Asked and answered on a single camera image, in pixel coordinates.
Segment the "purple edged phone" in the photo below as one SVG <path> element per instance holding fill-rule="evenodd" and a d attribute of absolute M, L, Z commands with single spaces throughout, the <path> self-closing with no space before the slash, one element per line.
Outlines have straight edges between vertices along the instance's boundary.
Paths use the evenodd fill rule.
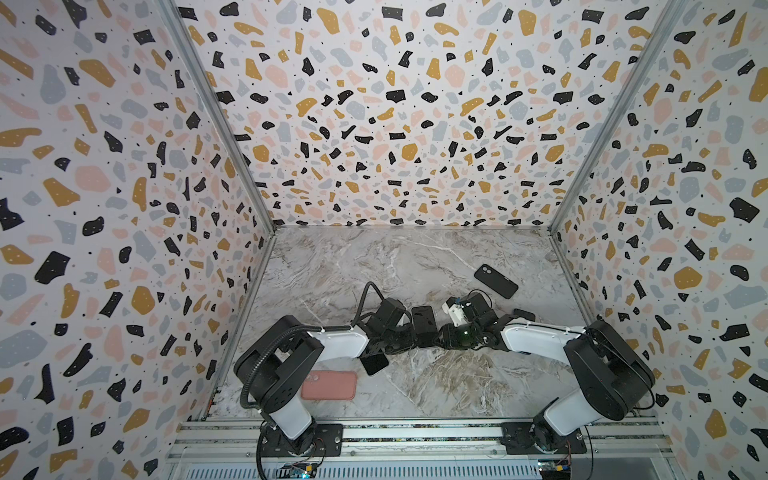
<path fill-rule="evenodd" d="M 414 307 L 411 311 L 415 344 L 429 348 L 436 344 L 438 329 L 433 308 L 429 305 Z"/>

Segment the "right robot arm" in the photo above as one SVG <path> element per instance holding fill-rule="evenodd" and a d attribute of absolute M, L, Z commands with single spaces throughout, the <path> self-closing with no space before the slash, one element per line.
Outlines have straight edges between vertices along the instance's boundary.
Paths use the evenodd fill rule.
<path fill-rule="evenodd" d="M 523 434 L 542 450 L 555 449 L 568 435 L 594 421 L 624 419 L 652 393 L 651 369 L 602 320 L 573 327 L 541 323 L 535 314 L 520 309 L 500 316 L 477 290 L 448 298 L 442 310 L 450 322 L 440 327 L 434 342 L 443 349 L 490 348 L 536 355 L 571 369 L 577 388 L 545 406 Z"/>

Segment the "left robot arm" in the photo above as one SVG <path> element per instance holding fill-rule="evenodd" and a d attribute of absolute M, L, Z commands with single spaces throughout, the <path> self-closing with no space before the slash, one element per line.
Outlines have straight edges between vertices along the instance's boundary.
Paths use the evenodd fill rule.
<path fill-rule="evenodd" d="M 392 298 L 348 325 L 308 325 L 286 315 L 236 360 L 233 372 L 242 383 L 239 404 L 258 411 L 285 440 L 303 440 L 314 430 L 315 419 L 300 390 L 317 363 L 357 359 L 374 376 L 391 356 L 417 347 L 412 313 Z"/>

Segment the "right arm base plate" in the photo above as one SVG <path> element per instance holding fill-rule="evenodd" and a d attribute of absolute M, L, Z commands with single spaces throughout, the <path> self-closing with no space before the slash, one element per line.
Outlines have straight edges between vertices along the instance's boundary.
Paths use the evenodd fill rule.
<path fill-rule="evenodd" d="M 565 455 L 588 452 L 584 436 L 579 429 L 563 437 L 543 422 L 504 422 L 501 424 L 500 443 L 508 455 Z"/>

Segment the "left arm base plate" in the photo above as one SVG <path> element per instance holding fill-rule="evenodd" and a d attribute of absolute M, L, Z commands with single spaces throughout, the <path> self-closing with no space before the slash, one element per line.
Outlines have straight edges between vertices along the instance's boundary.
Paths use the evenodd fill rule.
<path fill-rule="evenodd" d="M 278 427 L 267 426 L 261 434 L 259 448 L 263 457 L 339 457 L 344 425 L 312 422 L 296 439 L 289 439 Z"/>

